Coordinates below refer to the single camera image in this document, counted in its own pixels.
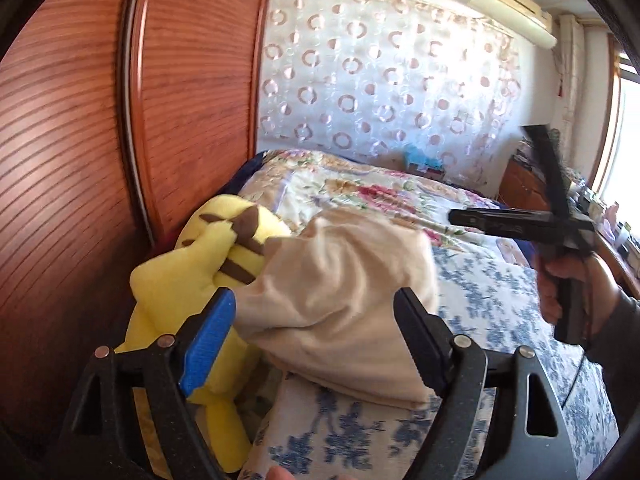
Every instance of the pikachu plush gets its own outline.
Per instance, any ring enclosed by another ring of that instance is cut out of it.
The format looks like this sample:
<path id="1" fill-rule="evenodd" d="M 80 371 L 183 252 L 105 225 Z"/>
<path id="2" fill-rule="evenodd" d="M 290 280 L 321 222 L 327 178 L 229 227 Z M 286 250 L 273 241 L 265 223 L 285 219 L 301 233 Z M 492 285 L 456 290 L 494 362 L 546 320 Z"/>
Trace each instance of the pikachu plush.
<path id="1" fill-rule="evenodd" d="M 219 286 L 233 290 L 251 283 L 264 265 L 264 241 L 289 235 L 289 228 L 262 206 L 235 195 L 209 200 L 191 216 L 173 251 L 131 273 L 137 305 L 116 352 L 146 348 L 162 334 L 175 334 L 189 316 L 202 311 Z M 204 386 L 188 399 L 205 407 L 208 440 L 225 472 L 238 471 L 251 448 L 234 397 L 259 357 L 259 350 L 232 327 Z"/>

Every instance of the tan blanket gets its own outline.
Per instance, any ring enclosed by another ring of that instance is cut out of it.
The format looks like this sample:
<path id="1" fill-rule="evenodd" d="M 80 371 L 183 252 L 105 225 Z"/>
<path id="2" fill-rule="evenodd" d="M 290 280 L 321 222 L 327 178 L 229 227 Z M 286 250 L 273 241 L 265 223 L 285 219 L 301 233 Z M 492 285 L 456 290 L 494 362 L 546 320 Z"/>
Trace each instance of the tan blanket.
<path id="1" fill-rule="evenodd" d="M 269 238 L 265 266 L 236 291 L 235 327 L 273 363 L 354 397 L 419 409 L 420 380 L 394 320 L 410 286 L 437 306 L 429 237 L 378 214 L 346 208 L 315 216 L 297 238 Z"/>

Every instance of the wall-mounted air conditioner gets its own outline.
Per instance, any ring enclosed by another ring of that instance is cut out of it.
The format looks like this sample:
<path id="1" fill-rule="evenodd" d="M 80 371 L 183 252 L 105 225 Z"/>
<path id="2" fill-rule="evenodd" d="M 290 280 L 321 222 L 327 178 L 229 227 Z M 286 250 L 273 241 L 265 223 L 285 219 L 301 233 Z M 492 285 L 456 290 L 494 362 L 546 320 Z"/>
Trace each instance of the wall-mounted air conditioner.
<path id="1" fill-rule="evenodd" d="M 471 0 L 469 7 L 542 48 L 553 48 L 558 42 L 551 33 L 551 14 L 532 0 Z"/>

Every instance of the hand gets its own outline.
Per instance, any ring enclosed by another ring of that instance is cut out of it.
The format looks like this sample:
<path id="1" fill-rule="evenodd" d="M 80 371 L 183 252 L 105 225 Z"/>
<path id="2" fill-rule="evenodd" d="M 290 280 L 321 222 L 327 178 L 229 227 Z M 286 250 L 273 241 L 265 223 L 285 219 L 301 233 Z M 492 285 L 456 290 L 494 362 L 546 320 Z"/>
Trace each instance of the hand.
<path id="1" fill-rule="evenodd" d="M 272 466 L 268 473 L 267 478 L 264 480 L 295 480 L 295 477 L 283 467 L 279 465 Z M 356 480 L 352 476 L 338 475 L 338 480 Z"/>
<path id="2" fill-rule="evenodd" d="M 593 323 L 591 326 L 591 336 L 595 336 L 607 322 L 618 304 L 620 289 L 616 284 L 607 264 L 599 256 L 589 256 L 586 259 L 586 267 L 578 256 L 568 254 L 550 262 L 543 262 L 540 256 L 536 255 L 534 263 L 538 271 L 538 294 L 540 295 L 540 313 L 543 319 L 555 325 L 562 317 L 562 307 L 558 303 L 558 288 L 551 276 L 556 278 L 575 278 L 581 282 L 587 280 L 591 283 L 583 287 L 585 298 L 583 305 L 585 311 L 593 303 Z M 588 297 L 590 289 L 593 298 Z"/>

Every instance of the black cable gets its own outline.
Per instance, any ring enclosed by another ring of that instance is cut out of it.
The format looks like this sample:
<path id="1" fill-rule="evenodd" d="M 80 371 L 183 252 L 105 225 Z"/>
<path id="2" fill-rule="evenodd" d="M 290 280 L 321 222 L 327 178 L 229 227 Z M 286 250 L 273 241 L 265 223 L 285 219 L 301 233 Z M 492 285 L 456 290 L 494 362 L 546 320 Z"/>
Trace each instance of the black cable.
<path id="1" fill-rule="evenodd" d="M 564 407 L 566 406 L 566 402 L 569 400 L 569 396 L 571 396 L 574 388 L 575 388 L 575 384 L 578 382 L 578 377 L 580 376 L 580 372 L 582 371 L 582 368 L 584 367 L 584 361 L 586 360 L 587 357 L 587 352 L 589 351 L 589 349 L 591 348 L 591 337 L 592 337 L 592 329 L 593 329 L 593 283 L 591 282 L 591 273 L 589 272 L 589 266 L 587 264 L 587 260 L 585 258 L 581 258 L 580 261 L 582 262 L 582 266 L 584 267 L 584 277 L 585 277 L 585 281 L 584 284 L 589 288 L 589 292 L 587 294 L 587 313 L 588 313 L 588 320 L 587 320 L 587 337 L 586 337 L 586 341 L 585 341 L 585 348 L 582 351 L 582 357 L 580 358 L 580 363 L 578 364 L 578 368 L 575 371 L 575 375 L 574 375 L 574 380 L 571 383 L 571 386 L 569 387 L 569 391 L 567 392 L 564 400 L 562 401 L 562 405 L 561 408 L 564 410 Z"/>

